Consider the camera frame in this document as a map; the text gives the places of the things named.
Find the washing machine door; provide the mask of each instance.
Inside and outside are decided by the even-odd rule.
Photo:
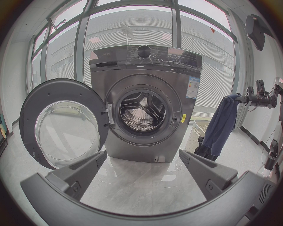
[[[52,79],[24,101],[20,134],[36,161],[57,169],[98,152],[108,122],[105,104],[94,90],[72,79]]]

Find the door hinge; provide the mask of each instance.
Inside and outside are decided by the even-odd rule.
[[[108,124],[115,124],[113,117],[112,117],[112,104],[108,104],[108,102],[107,102],[106,103],[106,110],[104,112],[108,113],[108,118],[109,118]]]

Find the black cloth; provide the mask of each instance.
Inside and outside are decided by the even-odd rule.
[[[202,142],[203,136],[200,136],[198,138],[198,147],[195,149],[194,153],[215,162],[218,156],[212,155],[210,148],[202,145]]]

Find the sky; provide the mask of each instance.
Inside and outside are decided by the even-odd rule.
[[[110,2],[115,2],[116,0],[99,0],[98,5],[103,5],[106,3],[110,3]],[[73,17],[79,15],[80,13],[82,13],[83,7],[85,6],[87,0],[82,0],[78,3],[76,3],[75,5],[73,5],[72,7],[68,8],[67,10],[65,10],[62,14],[60,14],[54,21],[54,24],[57,25],[59,22],[61,22],[64,19],[70,20]],[[220,24],[222,24],[224,27],[226,27],[229,31],[230,30],[230,26],[226,17],[226,14],[221,11],[220,9],[218,9],[217,7],[215,7],[214,5],[208,3],[205,0],[178,0],[179,5],[183,5],[192,9],[195,9],[207,16],[209,16],[210,18],[214,19],[215,21],[219,22]],[[135,9],[147,9],[147,10],[161,10],[161,11],[166,11],[166,12],[171,12],[171,9],[169,8],[165,8],[165,7],[157,7],[157,6],[126,6],[126,7],[120,7],[120,8],[115,8],[115,9],[110,9],[110,10],[106,10],[103,12],[99,12],[96,13],[94,15],[90,16],[90,19],[101,16],[101,15],[105,15],[108,13],[113,13],[113,12],[118,12],[118,11],[126,11],[126,10],[135,10]],[[189,17],[191,19],[197,20],[213,29],[215,29],[216,31],[218,31],[219,33],[221,33],[222,35],[224,35],[226,38],[228,38],[230,41],[233,41],[232,38],[227,35],[225,32],[223,32],[221,29],[217,28],[216,26],[208,23],[207,21],[200,19],[196,16],[193,16],[191,14],[185,13],[185,12],[180,12],[181,15]],[[60,35],[62,35],[63,33],[65,33],[66,31],[68,31],[69,29],[73,28],[77,26],[76,25],[71,25],[68,28],[66,28],[64,31],[62,31],[60,34],[58,34],[56,37],[54,37],[50,43],[55,40],[57,37],[59,37]]]

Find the yellow sticker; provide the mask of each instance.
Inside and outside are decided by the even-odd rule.
[[[181,122],[184,122],[185,121],[185,119],[186,119],[186,114],[183,114],[183,117],[182,117],[182,120],[181,120]]]

